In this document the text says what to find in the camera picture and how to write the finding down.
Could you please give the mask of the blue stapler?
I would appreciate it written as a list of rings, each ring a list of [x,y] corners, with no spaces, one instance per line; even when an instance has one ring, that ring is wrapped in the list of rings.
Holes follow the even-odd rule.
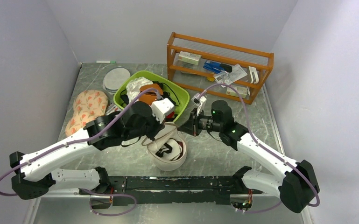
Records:
[[[205,61],[203,68],[205,70],[211,71],[215,74],[218,74],[220,72],[227,72],[227,73],[231,73],[232,72],[232,66],[228,65],[228,64],[224,64],[224,63],[218,63],[218,62],[214,62],[214,61]]]

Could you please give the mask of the white green box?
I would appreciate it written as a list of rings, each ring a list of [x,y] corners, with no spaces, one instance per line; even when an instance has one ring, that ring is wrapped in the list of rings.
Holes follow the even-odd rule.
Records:
[[[234,97],[241,96],[242,98],[247,98],[249,93],[250,91],[248,87],[231,85],[231,87],[227,86],[226,88],[226,95],[229,96],[234,96]]]
[[[181,51],[178,55],[178,60],[192,65],[198,65],[201,55]]]

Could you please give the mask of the grey round pads stack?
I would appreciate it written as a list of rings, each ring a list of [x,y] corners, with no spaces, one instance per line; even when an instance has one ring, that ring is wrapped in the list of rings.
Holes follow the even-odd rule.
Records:
[[[128,69],[123,67],[114,68],[105,75],[102,87],[109,94],[114,95],[130,76]]]

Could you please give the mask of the white green box upper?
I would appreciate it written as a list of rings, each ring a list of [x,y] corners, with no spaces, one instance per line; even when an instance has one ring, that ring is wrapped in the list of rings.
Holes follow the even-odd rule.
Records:
[[[201,55],[181,51],[178,55],[178,60],[192,65],[198,65]]]

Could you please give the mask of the white clip holder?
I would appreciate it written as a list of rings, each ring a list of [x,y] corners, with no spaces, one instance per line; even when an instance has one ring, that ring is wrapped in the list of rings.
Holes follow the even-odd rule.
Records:
[[[258,84],[259,83],[259,75],[258,71],[255,67],[249,66],[248,71],[251,77],[251,83]]]

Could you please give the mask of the black garment in basin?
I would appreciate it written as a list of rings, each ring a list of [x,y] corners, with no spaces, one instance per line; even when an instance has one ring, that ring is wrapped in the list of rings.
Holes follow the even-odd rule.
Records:
[[[161,96],[163,98],[168,98],[173,104],[174,106],[179,106],[180,102],[179,102],[179,98],[177,97],[177,95],[175,93],[174,96],[176,98],[176,101],[171,97],[171,92],[170,91],[164,91],[164,86],[166,86],[168,89],[170,89],[172,91],[172,89],[166,84],[166,83],[161,83],[158,81],[153,81],[152,84],[153,87],[159,86],[159,88],[162,90]],[[123,101],[123,103],[121,104],[122,106],[127,105],[129,103],[129,98],[127,96],[127,94],[124,94],[126,90],[123,90],[120,92],[120,98]]]

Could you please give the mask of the orange brown bra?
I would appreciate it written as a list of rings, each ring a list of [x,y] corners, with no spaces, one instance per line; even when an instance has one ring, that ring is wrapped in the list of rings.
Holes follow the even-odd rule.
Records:
[[[160,95],[163,94],[162,88],[158,84],[144,85],[144,86],[140,87],[140,92],[142,92],[148,88],[155,88],[155,89],[157,89],[157,91],[159,92]],[[149,91],[139,98],[139,101],[147,103],[148,105],[152,105],[152,103],[156,100],[157,100],[157,95],[156,95],[155,91]]]

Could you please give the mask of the floral peach insoles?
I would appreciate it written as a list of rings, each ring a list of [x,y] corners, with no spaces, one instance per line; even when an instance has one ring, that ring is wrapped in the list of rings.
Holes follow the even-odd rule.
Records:
[[[66,136],[73,135],[98,116],[103,116],[107,105],[107,95],[102,91],[87,90],[81,92],[74,100],[73,115],[65,128]]]

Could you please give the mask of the wooden orange shelf rack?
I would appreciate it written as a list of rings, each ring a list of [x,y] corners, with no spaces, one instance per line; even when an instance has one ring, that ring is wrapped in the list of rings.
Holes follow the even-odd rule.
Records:
[[[182,35],[172,32],[167,42],[168,79],[189,90],[203,90],[201,85],[191,84],[184,78],[174,75],[183,72],[194,76],[220,81],[220,72],[238,87],[245,87],[247,94],[243,98],[252,104],[265,81],[273,70],[275,55],[254,49],[247,49],[221,42]]]

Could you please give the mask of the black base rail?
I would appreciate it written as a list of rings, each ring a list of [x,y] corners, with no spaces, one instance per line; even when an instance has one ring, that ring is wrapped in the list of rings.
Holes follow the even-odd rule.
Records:
[[[230,205],[235,195],[248,195],[251,190],[235,176],[110,176],[93,193],[114,194],[113,206],[157,203],[215,203]]]

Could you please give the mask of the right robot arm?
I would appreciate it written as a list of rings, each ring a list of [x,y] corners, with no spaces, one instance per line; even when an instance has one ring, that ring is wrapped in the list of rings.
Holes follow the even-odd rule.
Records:
[[[306,160],[297,162],[284,156],[251,134],[248,128],[236,122],[231,107],[224,100],[212,103],[211,115],[194,108],[189,119],[179,131],[198,136],[203,130],[217,132],[220,140],[237,152],[255,159],[270,174],[244,167],[234,175],[233,187],[238,193],[248,189],[259,190],[280,199],[294,213],[300,213],[318,199],[320,191],[312,164]]]

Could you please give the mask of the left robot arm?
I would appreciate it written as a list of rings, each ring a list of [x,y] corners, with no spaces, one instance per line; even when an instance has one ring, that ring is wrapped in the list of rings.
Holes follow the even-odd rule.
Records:
[[[104,194],[111,188],[105,168],[65,170],[61,166],[87,154],[121,146],[124,141],[146,136],[153,139],[164,126],[166,117],[174,111],[167,99],[148,105],[137,101],[121,112],[99,116],[66,139],[31,154],[10,155],[15,176],[12,190],[23,200],[34,199],[49,191],[81,189]]]

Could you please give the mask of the pack of coloured markers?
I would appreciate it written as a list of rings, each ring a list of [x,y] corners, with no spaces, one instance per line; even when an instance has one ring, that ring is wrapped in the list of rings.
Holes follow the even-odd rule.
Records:
[[[120,111],[122,111],[122,109],[120,109],[117,105],[110,104],[105,112],[105,115],[109,115],[113,112],[120,112]]]

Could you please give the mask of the white lace garment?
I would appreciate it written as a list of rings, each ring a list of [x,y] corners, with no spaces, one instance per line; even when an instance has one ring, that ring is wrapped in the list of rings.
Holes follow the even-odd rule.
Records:
[[[131,79],[126,85],[127,96],[129,101],[131,102],[134,98],[136,98],[140,91],[140,88],[145,85],[153,84],[153,82],[145,77],[138,77],[135,79]]]

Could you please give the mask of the white mesh laundry bag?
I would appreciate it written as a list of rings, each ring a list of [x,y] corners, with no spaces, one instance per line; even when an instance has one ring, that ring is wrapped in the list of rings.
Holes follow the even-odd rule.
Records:
[[[153,163],[162,171],[173,171],[181,167],[187,157],[188,147],[184,137],[173,122],[166,122],[155,140],[144,138],[141,143],[146,147]]]

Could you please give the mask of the clear plastic packet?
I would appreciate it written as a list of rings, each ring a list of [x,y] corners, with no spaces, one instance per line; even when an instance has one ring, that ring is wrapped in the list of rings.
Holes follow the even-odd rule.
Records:
[[[247,75],[247,72],[239,64],[237,64],[232,66],[231,72],[222,71],[214,75],[214,78],[216,83],[219,83],[221,87],[225,87],[226,85],[230,85]]]

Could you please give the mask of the white green box lower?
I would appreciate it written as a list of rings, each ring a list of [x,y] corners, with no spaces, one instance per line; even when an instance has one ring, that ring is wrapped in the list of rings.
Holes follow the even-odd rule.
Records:
[[[247,98],[249,93],[250,91],[248,87],[231,85],[231,87],[227,86],[226,88],[226,95],[229,96],[234,96],[234,97],[241,96],[242,98]]]

